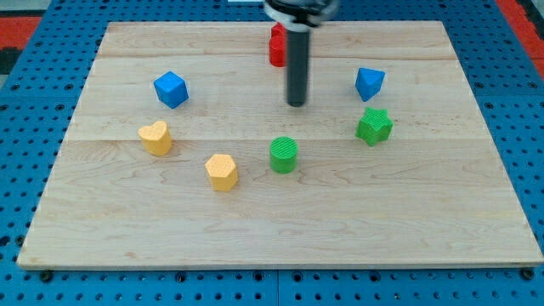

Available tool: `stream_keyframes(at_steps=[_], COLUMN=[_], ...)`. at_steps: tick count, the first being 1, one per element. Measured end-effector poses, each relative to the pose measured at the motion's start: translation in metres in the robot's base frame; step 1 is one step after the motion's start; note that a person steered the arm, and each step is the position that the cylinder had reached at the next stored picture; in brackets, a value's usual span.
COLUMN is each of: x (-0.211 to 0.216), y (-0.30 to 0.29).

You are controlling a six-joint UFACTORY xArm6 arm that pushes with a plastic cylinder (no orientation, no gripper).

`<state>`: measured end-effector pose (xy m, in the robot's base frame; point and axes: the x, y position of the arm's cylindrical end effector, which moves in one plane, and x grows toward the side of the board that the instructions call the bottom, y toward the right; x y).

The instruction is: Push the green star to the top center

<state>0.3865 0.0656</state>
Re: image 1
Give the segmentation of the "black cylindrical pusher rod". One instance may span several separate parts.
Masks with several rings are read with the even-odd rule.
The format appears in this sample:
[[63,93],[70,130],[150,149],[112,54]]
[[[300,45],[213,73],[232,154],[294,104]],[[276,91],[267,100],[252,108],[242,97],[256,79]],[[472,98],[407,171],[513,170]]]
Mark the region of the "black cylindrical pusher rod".
[[286,32],[286,102],[302,107],[307,101],[309,32]]

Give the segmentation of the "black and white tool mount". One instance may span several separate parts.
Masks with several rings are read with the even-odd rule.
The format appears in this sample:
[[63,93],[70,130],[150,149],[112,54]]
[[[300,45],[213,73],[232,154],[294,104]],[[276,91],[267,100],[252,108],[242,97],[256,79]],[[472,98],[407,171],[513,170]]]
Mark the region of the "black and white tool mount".
[[264,0],[264,12],[288,31],[309,31],[331,20],[339,0]]

